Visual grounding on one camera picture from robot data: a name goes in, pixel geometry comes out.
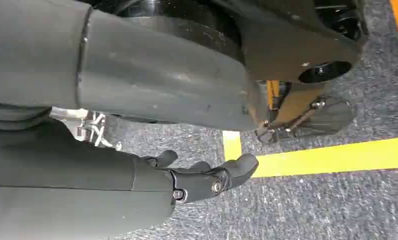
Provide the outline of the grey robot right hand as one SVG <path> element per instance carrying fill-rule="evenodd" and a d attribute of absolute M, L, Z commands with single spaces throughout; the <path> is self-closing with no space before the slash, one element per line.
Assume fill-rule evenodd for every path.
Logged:
<path fill-rule="evenodd" d="M 264 95 L 236 56 L 73 0 L 0 0 L 0 240 L 101 240 L 247 182 L 258 160 L 172 168 L 76 140 L 54 107 L 249 131 Z"/>

